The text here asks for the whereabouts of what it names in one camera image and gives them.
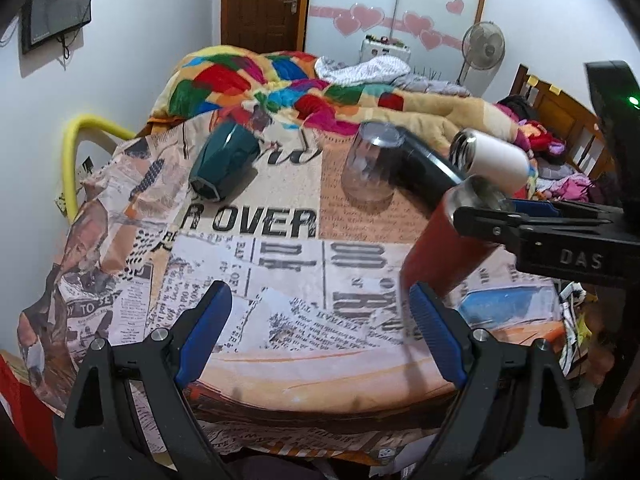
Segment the newspaper print tablecloth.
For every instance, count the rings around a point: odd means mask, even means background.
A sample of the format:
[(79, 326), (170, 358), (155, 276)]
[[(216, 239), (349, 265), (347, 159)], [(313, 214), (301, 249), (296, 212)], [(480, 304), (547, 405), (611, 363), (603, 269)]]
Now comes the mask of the newspaper print tablecloth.
[(142, 341), (223, 281), (232, 311), (186, 392), (216, 450), (387, 462), (439, 427), (454, 393), (399, 281), (425, 214), (402, 194), (349, 203), (345, 140), (240, 123), (262, 150), (228, 202), (189, 183), (215, 113), (122, 144), (81, 179), (85, 201), (18, 324), (28, 381), (64, 411), (94, 337)]

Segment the pink clothes pile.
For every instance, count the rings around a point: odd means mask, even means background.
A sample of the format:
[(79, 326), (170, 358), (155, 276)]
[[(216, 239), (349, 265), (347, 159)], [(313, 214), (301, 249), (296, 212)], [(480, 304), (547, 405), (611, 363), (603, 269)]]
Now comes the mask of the pink clothes pile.
[(523, 200), (571, 200), (619, 207), (620, 186), (615, 171), (591, 180), (565, 160), (565, 142), (538, 119), (525, 96), (507, 96), (497, 107), (518, 124), (515, 144), (530, 158), (529, 177), (513, 196)]

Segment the white cabinet box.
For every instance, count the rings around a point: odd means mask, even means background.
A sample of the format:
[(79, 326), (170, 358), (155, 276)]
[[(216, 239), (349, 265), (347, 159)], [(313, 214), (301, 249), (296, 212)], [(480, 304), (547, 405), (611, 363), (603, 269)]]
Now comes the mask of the white cabinet box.
[(394, 38), (365, 36), (359, 52), (359, 62), (367, 62), (381, 55), (393, 56), (409, 63), (411, 50), (403, 42)]

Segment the red thermos cup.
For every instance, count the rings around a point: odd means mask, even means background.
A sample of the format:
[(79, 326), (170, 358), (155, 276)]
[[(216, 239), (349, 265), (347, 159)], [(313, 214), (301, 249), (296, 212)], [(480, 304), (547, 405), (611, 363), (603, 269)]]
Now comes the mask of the red thermos cup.
[(454, 213), (461, 207), (513, 209), (510, 197), (484, 177), (468, 177), (450, 188), (402, 264), (399, 283), (405, 297), (419, 282), (445, 297), (498, 248), (496, 243), (457, 232)]

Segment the frosted glass wardrobe doors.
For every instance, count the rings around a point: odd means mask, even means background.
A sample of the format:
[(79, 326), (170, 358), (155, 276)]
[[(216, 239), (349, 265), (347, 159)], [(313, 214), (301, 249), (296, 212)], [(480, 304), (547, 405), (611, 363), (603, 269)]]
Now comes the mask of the frosted glass wardrobe doors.
[(480, 20), (485, 0), (309, 0), (305, 51), (354, 65), (367, 36), (397, 41), (424, 76), (454, 81), (462, 40)]

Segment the white checked cloth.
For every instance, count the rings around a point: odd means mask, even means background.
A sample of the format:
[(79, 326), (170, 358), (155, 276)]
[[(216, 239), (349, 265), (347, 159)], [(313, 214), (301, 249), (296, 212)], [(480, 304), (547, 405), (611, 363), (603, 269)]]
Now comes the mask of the white checked cloth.
[(314, 71), (319, 79), (330, 84), (353, 87), (358, 84), (390, 84), (408, 75), (411, 67), (400, 58), (390, 55), (375, 56), (353, 66), (320, 56), (314, 62)]

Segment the grey bedsheet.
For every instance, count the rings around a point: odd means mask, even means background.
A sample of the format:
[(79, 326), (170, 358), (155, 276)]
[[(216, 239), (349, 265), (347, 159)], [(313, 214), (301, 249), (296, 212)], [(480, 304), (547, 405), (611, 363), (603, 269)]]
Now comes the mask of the grey bedsheet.
[(466, 98), (471, 92), (460, 84), (446, 80), (430, 79), (422, 75), (410, 73), (395, 78), (392, 85), (402, 91), (434, 93), (441, 96), (462, 96)]

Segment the colourful patchwork blanket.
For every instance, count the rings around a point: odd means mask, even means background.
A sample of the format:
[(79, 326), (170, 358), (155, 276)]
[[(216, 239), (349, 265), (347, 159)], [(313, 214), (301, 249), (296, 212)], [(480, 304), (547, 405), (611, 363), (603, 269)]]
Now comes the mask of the colourful patchwork blanket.
[(252, 105), (270, 116), (348, 138), (360, 122), (407, 128), (446, 155), (456, 134), (475, 129), (529, 151), (521, 126), (498, 105), (474, 96), (411, 92), (392, 84), (332, 84), (298, 51), (259, 54), (231, 46), (185, 56), (154, 103), (149, 126), (167, 130), (204, 113), (245, 119)]

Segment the dark green faceted cup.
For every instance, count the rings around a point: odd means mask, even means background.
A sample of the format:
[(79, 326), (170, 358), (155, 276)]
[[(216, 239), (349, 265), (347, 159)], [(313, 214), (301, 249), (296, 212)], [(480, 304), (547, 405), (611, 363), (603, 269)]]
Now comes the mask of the dark green faceted cup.
[(230, 197), (260, 154), (254, 133), (233, 120), (216, 125), (196, 156), (189, 183), (193, 191), (214, 202)]

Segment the small wall monitor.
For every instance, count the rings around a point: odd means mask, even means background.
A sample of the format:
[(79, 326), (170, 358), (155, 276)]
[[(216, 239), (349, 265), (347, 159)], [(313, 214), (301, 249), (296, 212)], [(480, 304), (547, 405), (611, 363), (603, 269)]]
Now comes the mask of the small wall monitor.
[(26, 54), (89, 24), (91, 1), (26, 0), (21, 10), (22, 52)]

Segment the yellow foam tube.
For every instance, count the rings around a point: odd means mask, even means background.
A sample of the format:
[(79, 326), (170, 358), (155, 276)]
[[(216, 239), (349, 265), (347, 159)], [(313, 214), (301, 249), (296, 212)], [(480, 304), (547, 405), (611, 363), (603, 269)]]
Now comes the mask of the yellow foam tube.
[(80, 181), (107, 162), (120, 142), (135, 136), (134, 131), (93, 114), (77, 115), (67, 123), (62, 134), (61, 183), (55, 203), (68, 223), (78, 213)]

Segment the white thermos cup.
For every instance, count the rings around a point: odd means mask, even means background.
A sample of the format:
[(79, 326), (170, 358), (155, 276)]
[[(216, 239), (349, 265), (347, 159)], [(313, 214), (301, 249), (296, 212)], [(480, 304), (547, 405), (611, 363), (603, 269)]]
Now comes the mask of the white thermos cup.
[(513, 196), (529, 177), (529, 158), (516, 145), (475, 129), (460, 130), (449, 149), (449, 160), (468, 176), (481, 176)]

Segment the standing electric fan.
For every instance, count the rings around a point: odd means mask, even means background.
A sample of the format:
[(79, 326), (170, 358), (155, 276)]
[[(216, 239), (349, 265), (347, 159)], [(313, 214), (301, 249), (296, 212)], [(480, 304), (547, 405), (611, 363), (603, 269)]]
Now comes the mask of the standing electric fan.
[(463, 64), (457, 84), (464, 84), (469, 70), (492, 70), (504, 57), (506, 40), (501, 28), (491, 21), (481, 21), (472, 25), (462, 39)]

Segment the black thermos bottle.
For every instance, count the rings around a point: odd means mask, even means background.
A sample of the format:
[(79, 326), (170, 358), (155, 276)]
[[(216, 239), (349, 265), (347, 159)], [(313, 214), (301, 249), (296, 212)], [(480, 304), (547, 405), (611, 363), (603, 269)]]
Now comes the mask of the black thermos bottle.
[(398, 131), (402, 144), (390, 183), (409, 192), (426, 210), (434, 211), (445, 193), (465, 180), (465, 174), (408, 129), (398, 127)]

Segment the clear plastic cup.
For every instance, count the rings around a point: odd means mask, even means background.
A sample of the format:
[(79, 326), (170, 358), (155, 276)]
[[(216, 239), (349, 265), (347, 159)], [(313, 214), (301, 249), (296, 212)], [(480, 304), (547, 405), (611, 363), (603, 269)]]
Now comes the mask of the clear plastic cup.
[(389, 122), (362, 122), (345, 159), (341, 186), (356, 203), (385, 203), (393, 197), (390, 183), (404, 136)]

